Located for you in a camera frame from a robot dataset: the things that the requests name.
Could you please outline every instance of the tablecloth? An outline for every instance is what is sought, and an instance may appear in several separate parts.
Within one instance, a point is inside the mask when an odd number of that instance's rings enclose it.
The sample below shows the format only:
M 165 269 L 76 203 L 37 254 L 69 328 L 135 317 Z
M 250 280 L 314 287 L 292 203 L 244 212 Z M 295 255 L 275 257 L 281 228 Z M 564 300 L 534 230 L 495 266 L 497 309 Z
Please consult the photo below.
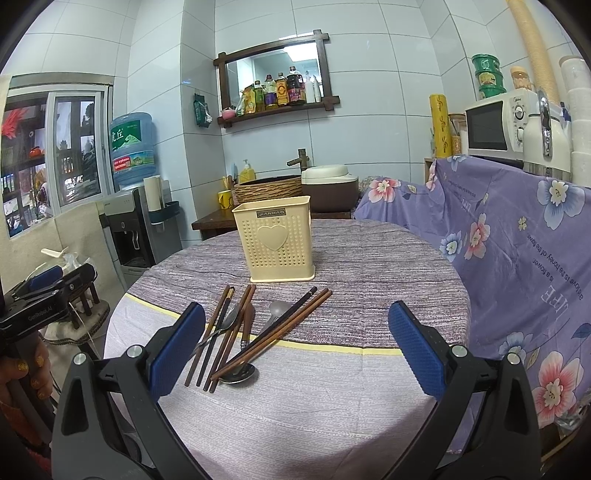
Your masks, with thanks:
M 388 331 L 404 300 L 450 343 L 465 343 L 466 290 L 426 241 L 391 223 L 313 220 L 316 278 L 258 284 L 258 332 L 272 300 L 312 285 L 334 294 L 254 364 L 258 378 L 214 394 L 183 385 L 187 364 L 160 406 L 214 480 L 379 479 L 428 413 L 424 395 Z M 146 272 L 115 309 L 105 357 L 145 344 L 191 301 L 209 315 L 226 284 L 242 294 L 249 272 L 237 232 L 176 253 Z M 233 353 L 238 351 L 238 342 Z

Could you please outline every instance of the white kettle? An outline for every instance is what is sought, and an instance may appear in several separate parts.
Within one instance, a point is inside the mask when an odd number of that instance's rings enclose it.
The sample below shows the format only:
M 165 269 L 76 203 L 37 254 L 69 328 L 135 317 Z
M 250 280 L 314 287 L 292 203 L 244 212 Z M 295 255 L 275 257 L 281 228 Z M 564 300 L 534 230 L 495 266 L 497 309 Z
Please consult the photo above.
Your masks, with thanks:
M 540 113 L 532 113 L 523 132 L 523 169 L 570 181 L 570 146 L 560 121 L 550 116 L 548 97 L 538 90 Z

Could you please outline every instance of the wooden chopstick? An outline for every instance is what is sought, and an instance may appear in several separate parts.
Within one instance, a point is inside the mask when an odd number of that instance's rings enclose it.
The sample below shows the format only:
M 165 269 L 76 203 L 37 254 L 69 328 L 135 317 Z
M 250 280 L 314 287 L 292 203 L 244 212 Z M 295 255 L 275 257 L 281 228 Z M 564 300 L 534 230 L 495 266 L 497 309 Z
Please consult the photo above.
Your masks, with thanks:
M 252 307 L 252 296 L 255 293 L 255 289 L 256 287 L 253 285 L 252 289 L 250 290 L 249 294 L 248 294 L 248 298 L 246 299 L 246 303 L 244 304 L 244 310 L 243 310 L 243 315 L 242 315 L 242 319 L 244 320 L 248 315 L 249 315 L 249 307 L 251 309 L 254 310 L 254 308 Z M 230 352 L 232 351 L 232 347 L 234 346 L 234 342 L 236 341 L 236 337 L 238 336 L 238 331 L 240 330 L 240 325 L 236 325 L 234 330 L 232 331 L 232 336 L 230 337 L 230 341 L 226 346 L 226 349 L 223 353 L 222 359 L 219 363 L 220 367 L 223 367 L 224 365 L 226 365 L 226 361 L 228 360 L 228 357 L 230 356 Z M 210 382 L 211 388 L 209 389 L 210 393 L 213 393 L 216 391 L 216 387 L 217 384 L 219 383 L 219 379 L 212 379 L 212 375 L 216 372 L 218 365 L 216 365 L 216 368 L 212 368 L 211 371 L 209 372 L 209 378 L 207 379 Z
M 246 310 L 246 305 L 248 305 L 248 302 L 250 301 L 249 299 L 252 298 L 252 294 L 254 294 L 254 290 L 255 290 L 255 286 L 250 284 L 246 287 L 246 289 L 244 290 L 244 293 L 242 294 L 242 298 L 240 299 L 240 303 L 238 304 L 238 315 L 236 318 L 235 325 L 232 329 L 228 330 L 223 337 L 222 344 L 220 345 L 220 349 L 217 351 L 217 355 L 216 355 L 215 359 L 213 360 L 212 367 L 209 371 L 209 375 L 207 376 L 207 379 L 205 380 L 205 385 L 203 386 L 204 392 L 209 390 L 209 385 L 211 384 L 212 373 L 214 373 L 217 370 L 217 366 L 219 365 L 222 355 L 226 351 L 226 345 L 228 344 L 228 341 L 230 339 L 230 336 L 232 335 L 232 332 L 236 329 L 240 329 L 242 319 L 244 318 L 244 312 Z
M 321 291 L 314 299 L 308 304 L 303 306 L 299 311 L 294 313 L 285 323 L 285 325 L 278 329 L 276 332 L 268 335 L 256 345 L 252 350 L 249 350 L 245 353 L 239 353 L 235 356 L 230 362 L 220 368 L 217 372 L 212 375 L 212 380 L 216 380 L 220 378 L 222 375 L 227 374 L 229 371 L 235 369 L 241 363 L 246 363 L 258 355 L 261 351 L 263 351 L 266 347 L 270 344 L 279 340 L 283 337 L 286 333 L 294 329 L 299 323 L 302 322 L 310 313 L 316 310 L 326 299 L 328 299 L 332 295 L 332 291 L 328 288 L 325 288 Z
M 205 330 L 203 338 L 207 338 L 211 333 L 213 325 L 216 323 L 217 316 L 220 314 L 220 310 L 222 309 L 223 301 L 226 300 L 229 291 L 230 285 L 226 285 L 226 288 L 224 288 L 222 296 L 220 297 L 220 300 L 217 303 L 216 309 L 213 311 L 212 316 L 209 317 L 209 323 L 207 324 L 207 328 Z M 188 387 L 191 384 L 191 380 L 193 379 L 193 375 L 195 374 L 195 369 L 197 368 L 197 364 L 199 363 L 199 359 L 201 358 L 201 354 L 203 353 L 203 348 L 204 346 L 199 347 L 195 352 L 195 358 L 193 359 L 191 368 L 189 368 L 189 374 L 187 375 L 187 379 L 185 380 L 185 387 Z

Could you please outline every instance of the pink flower print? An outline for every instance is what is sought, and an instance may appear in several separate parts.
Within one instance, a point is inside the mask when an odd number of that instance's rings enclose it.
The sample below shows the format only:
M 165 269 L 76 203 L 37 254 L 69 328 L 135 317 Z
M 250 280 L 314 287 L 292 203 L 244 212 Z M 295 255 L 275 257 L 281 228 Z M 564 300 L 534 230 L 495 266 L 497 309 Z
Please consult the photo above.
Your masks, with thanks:
M 430 192 L 435 190 L 435 183 L 437 182 L 437 176 L 435 175 L 435 162 L 431 163 L 431 167 L 429 168 L 429 179 L 425 186 L 429 189 Z
M 478 217 L 478 223 L 473 222 L 470 226 L 470 235 L 468 235 L 468 248 L 464 258 L 470 260 L 472 255 L 478 258 L 483 258 L 486 253 L 486 245 L 484 242 L 488 240 L 491 234 L 491 226 L 486 225 L 486 214 L 481 213 Z
M 583 367 L 578 358 L 564 368 L 562 363 L 559 352 L 550 352 L 538 372 L 540 386 L 531 391 L 540 428 L 550 425 L 555 417 L 561 417 L 577 403 L 574 389 L 583 379 Z
M 384 199 L 386 202 L 392 203 L 394 201 L 394 197 L 396 196 L 394 189 L 398 187 L 400 187 L 399 180 L 374 180 L 369 184 L 369 201 L 371 203 L 376 203 Z

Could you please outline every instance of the beige flexible hose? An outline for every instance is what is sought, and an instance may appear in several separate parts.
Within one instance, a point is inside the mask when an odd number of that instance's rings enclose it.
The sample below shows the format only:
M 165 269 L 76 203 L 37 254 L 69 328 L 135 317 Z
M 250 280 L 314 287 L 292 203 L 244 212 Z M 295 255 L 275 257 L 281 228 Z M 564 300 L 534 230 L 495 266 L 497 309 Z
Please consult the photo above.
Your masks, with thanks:
M 507 4 L 519 27 L 525 48 L 527 48 L 531 66 L 534 69 L 535 84 L 545 90 L 550 102 L 559 105 L 560 96 L 554 70 L 544 40 L 540 35 L 540 29 L 535 23 L 534 17 L 531 16 L 530 9 L 527 8 L 523 0 L 507 0 Z

